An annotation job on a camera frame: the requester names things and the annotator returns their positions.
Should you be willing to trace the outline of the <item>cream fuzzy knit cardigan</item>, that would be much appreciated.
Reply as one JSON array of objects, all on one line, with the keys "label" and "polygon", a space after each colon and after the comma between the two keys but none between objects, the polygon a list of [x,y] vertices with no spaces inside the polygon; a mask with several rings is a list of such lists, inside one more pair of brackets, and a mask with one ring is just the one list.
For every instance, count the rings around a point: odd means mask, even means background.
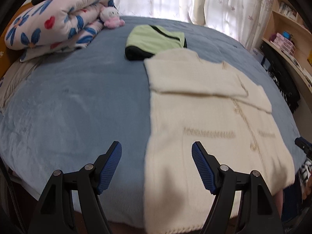
[{"label": "cream fuzzy knit cardigan", "polygon": [[214,196],[204,188],[191,155],[196,141],[234,171],[258,170],[272,194],[293,184],[293,159],[261,86],[227,62],[203,60],[189,49],[158,53],[144,66],[151,96],[147,233],[202,228]]}]

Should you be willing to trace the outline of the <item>yellow item on shelf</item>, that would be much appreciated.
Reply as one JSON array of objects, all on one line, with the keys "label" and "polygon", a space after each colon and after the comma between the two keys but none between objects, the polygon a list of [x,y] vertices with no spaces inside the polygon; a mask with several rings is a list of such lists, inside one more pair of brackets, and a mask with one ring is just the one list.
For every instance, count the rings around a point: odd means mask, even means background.
[{"label": "yellow item on shelf", "polygon": [[309,52],[309,56],[307,58],[307,61],[309,62],[309,64],[312,66],[312,50]]}]

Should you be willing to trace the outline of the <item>white box under shelf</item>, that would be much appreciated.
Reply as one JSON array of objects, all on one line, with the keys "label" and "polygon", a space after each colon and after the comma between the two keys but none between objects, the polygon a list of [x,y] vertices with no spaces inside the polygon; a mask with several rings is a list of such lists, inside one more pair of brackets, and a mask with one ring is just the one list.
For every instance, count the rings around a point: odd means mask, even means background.
[{"label": "white box under shelf", "polygon": [[261,63],[264,55],[261,51],[259,51],[257,48],[253,48],[252,52],[251,52],[252,56],[259,62]]}]

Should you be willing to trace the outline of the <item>pink mini drawer organizer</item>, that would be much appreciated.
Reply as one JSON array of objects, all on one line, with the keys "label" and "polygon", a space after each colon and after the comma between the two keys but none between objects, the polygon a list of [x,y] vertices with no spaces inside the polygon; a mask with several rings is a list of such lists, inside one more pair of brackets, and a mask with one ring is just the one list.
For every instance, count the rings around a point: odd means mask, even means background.
[{"label": "pink mini drawer organizer", "polygon": [[296,52],[295,45],[280,33],[276,33],[273,44],[291,57],[294,56]]}]

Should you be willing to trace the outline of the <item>blue fleece bed blanket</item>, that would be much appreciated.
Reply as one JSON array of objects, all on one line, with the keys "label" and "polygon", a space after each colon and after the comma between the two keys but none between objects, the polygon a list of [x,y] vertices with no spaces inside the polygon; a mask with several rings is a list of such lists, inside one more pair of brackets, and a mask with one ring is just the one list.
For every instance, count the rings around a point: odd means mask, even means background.
[{"label": "blue fleece bed blanket", "polygon": [[238,41],[188,23],[127,17],[126,25],[103,30],[82,50],[54,54],[23,81],[1,117],[1,157],[38,197],[51,173],[79,170],[104,154],[113,141],[122,158],[100,196],[111,222],[145,230],[145,156],[151,135],[150,86],[144,61],[125,56],[128,35],[137,25],[183,32],[187,49],[212,63],[227,62],[265,91],[272,116],[293,158],[303,155],[291,111],[266,71]]}]

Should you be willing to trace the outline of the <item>wooden curved shelf unit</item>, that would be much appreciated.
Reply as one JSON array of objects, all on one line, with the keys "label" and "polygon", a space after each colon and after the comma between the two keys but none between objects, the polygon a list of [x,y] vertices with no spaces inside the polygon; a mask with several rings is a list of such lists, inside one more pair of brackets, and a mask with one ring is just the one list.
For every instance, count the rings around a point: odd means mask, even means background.
[{"label": "wooden curved shelf unit", "polygon": [[[297,11],[288,0],[273,0],[272,10],[262,41],[274,48],[286,60],[286,68],[289,74],[292,76],[307,106],[311,108],[311,65],[307,61],[311,51],[311,32],[304,26],[304,21],[298,12],[295,21],[280,14],[281,2],[285,2]],[[296,52],[294,56],[289,56],[273,44],[276,33],[282,34],[295,45]]]}]

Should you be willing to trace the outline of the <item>row of books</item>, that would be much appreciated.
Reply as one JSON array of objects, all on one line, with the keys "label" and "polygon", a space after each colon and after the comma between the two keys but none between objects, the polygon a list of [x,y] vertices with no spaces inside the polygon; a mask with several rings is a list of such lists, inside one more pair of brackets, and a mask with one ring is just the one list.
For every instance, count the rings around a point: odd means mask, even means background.
[{"label": "row of books", "polygon": [[297,19],[297,11],[288,6],[285,2],[281,2],[279,13],[295,21]]}]

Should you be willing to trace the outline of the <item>beige pillow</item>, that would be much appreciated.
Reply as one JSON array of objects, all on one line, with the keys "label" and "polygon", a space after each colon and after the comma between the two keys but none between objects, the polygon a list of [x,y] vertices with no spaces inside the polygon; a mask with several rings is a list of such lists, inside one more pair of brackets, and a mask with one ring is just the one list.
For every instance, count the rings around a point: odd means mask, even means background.
[{"label": "beige pillow", "polygon": [[25,62],[17,60],[10,66],[1,79],[1,114],[5,112],[8,102],[16,92],[17,87],[43,60],[44,57],[34,58]]}]

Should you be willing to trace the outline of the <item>white floral sheer curtain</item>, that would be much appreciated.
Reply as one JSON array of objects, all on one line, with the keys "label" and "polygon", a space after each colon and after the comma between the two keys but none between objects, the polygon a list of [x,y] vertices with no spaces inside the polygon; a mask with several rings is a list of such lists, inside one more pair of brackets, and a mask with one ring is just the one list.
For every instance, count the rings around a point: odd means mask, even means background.
[{"label": "white floral sheer curtain", "polygon": [[247,50],[259,43],[273,0],[114,0],[121,15],[189,22],[213,28]]}]

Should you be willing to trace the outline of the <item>orange headboard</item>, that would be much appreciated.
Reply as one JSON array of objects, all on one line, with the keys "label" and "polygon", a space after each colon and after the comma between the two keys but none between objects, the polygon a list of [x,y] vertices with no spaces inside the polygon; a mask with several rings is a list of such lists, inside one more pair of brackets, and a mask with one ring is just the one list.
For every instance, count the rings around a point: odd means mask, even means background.
[{"label": "orange headboard", "polygon": [[23,54],[22,50],[11,50],[6,47],[5,45],[5,35],[6,32],[11,25],[11,23],[23,12],[27,9],[31,8],[33,5],[31,3],[27,3],[19,8],[19,10],[14,14],[11,18],[10,22],[6,26],[5,30],[1,35],[1,42],[0,42],[0,77],[2,78],[4,74],[7,72],[9,67]]}]

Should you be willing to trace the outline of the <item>green and black folded garment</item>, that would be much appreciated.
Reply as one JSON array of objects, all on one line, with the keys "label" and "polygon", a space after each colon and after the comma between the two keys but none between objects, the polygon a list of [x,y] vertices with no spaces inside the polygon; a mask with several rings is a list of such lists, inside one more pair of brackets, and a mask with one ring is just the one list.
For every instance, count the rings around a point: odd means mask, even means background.
[{"label": "green and black folded garment", "polygon": [[129,61],[143,61],[176,48],[187,48],[183,32],[170,32],[159,25],[137,25],[128,35],[125,56]]}]

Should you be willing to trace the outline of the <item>floral folded quilt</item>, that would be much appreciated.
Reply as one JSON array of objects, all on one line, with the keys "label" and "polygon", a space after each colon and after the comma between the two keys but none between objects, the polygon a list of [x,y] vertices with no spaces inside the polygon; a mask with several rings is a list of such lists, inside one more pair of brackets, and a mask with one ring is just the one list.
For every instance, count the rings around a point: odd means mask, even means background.
[{"label": "floral folded quilt", "polygon": [[5,44],[25,50],[20,61],[87,47],[103,29],[100,12],[114,0],[46,0],[21,13],[8,28]]}]

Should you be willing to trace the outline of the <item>white pink plush cat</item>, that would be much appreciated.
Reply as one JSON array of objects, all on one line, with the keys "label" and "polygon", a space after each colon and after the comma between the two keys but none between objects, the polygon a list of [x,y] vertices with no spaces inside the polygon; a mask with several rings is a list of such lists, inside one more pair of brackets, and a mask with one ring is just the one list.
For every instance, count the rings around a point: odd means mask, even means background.
[{"label": "white pink plush cat", "polygon": [[104,27],[109,29],[123,27],[125,25],[125,21],[120,19],[119,12],[115,7],[103,7],[99,17],[104,23]]}]

